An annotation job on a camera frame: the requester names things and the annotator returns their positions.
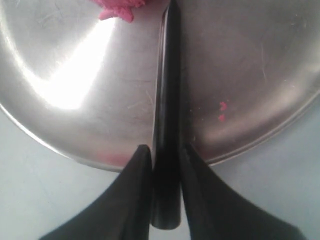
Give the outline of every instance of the white table surface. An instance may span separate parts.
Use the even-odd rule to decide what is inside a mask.
[[[0,113],[0,240],[36,240],[80,212],[117,174],[81,165],[40,145]],[[213,168],[272,214],[320,236],[320,100],[272,140]],[[183,215],[152,240],[188,240]]]

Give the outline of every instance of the pink crumb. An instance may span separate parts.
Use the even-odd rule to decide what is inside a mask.
[[[220,111],[225,111],[227,108],[228,105],[224,101],[220,102]]]
[[[134,20],[132,8],[146,5],[147,0],[91,0],[98,4],[103,11],[99,15],[100,20],[119,17],[128,23]]]
[[[224,114],[221,114],[219,117],[218,117],[219,121],[220,122],[224,122],[226,120],[226,116]]]

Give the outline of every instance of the metal plate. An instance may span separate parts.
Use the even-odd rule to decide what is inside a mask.
[[[98,22],[88,0],[0,0],[3,110],[56,152],[121,169],[152,144],[167,3],[152,1],[128,24]],[[319,94],[319,0],[179,4],[185,139],[209,164],[266,140]]]

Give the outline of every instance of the light blue surface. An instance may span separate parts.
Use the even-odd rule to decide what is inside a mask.
[[[115,179],[46,149],[0,113],[0,240],[35,240],[70,219]],[[214,170],[272,214],[320,236],[320,100],[296,123]],[[152,240],[187,240],[180,228],[151,228]]]

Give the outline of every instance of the stainless steel plate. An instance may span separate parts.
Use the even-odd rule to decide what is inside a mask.
[[[152,144],[167,3],[152,1],[128,24],[97,21],[88,0],[0,0],[3,110],[51,149],[121,169]],[[184,133],[209,164],[267,139],[319,94],[319,0],[179,4]]]

